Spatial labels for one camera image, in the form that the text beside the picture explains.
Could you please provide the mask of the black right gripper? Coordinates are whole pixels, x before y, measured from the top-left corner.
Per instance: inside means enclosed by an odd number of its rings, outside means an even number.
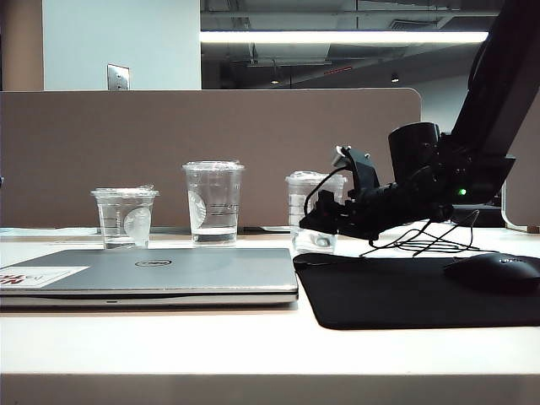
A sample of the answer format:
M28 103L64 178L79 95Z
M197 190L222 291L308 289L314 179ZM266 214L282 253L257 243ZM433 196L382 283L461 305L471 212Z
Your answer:
M409 180L382 187L362 186L356 181L354 189L348 192L353 201L345 204L336 202L333 192L322 190L318 192L316 209L345 211L338 225L332 215L314 210L299 221L299 227L329 235L339 233L376 240L385 230L420 219L443 222L451 217L453 207L438 195L441 186L442 183L434 179Z

